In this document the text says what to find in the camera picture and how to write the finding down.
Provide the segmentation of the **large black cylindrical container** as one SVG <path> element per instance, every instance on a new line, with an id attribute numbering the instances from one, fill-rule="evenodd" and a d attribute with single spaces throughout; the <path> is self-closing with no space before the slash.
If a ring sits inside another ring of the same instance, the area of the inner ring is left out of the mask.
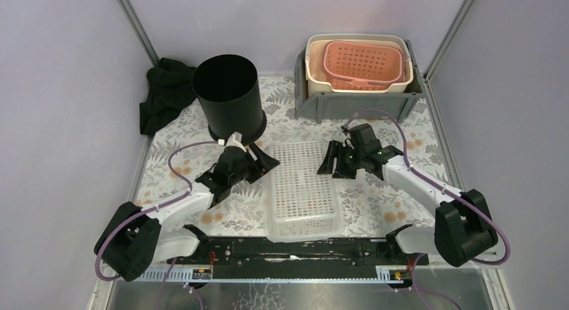
<path id="1" fill-rule="evenodd" d="M 192 88 L 214 140 L 242 135 L 245 146 L 258 140 L 267 125 L 258 72 L 253 62 L 237 54 L 222 54 L 198 65 Z"/>

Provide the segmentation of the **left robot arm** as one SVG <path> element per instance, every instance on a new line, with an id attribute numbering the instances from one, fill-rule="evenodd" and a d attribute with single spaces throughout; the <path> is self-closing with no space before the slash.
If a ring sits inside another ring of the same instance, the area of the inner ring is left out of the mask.
<path id="1" fill-rule="evenodd" d="M 234 185 L 252 184 L 280 165 L 254 143 L 244 147 L 231 140 L 221 146 L 223 151 L 212 167 L 195 180 L 182 178 L 187 189 L 147 208 L 131 201 L 117 208 L 94 247 L 98 279 L 132 281 L 153 263 L 179 256 L 193 264 L 206 259 L 207 244 L 191 230 L 175 225 L 221 203 Z"/>

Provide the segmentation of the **grey plastic crate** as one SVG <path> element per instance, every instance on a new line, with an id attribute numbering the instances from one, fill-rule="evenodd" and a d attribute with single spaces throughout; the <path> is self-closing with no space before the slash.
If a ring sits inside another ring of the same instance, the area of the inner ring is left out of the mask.
<path id="1" fill-rule="evenodd" d="M 308 92 L 305 64 L 306 50 L 302 50 L 295 63 L 295 118 L 304 117 L 321 123 L 326 119 L 349 119 L 358 113 L 359 119 L 383 119 L 386 112 L 402 123 L 409 117 L 420 99 L 426 98 L 426 87 L 419 69 L 413 65 L 413 80 L 402 93 L 337 93 Z"/>

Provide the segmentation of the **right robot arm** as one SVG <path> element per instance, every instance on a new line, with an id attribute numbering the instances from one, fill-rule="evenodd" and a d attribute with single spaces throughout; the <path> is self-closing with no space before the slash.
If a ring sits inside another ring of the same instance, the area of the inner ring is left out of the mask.
<path id="1" fill-rule="evenodd" d="M 329 142 L 318 174 L 355 179 L 365 170 L 403 190 L 434 216 L 433 226 L 406 225 L 392 231 L 384 247 L 388 261 L 402 264 L 411 254 L 437 254 L 460 267 L 480 262 L 479 255 L 498 244 L 503 233 L 480 191 L 463 191 L 429 176 L 410 163 L 406 149 L 383 146 L 367 123 L 342 130 L 348 137 Z"/>

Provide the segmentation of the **white perforated plastic basket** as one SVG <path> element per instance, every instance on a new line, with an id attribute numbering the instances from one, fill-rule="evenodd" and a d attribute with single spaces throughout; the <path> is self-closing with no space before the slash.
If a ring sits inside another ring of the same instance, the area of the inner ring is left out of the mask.
<path id="1" fill-rule="evenodd" d="M 267 148 L 280 162 L 263 180 L 264 229 L 271 242 L 323 240 L 343 233 L 343 208 L 332 177 L 317 174 L 326 149 L 320 141 Z"/>

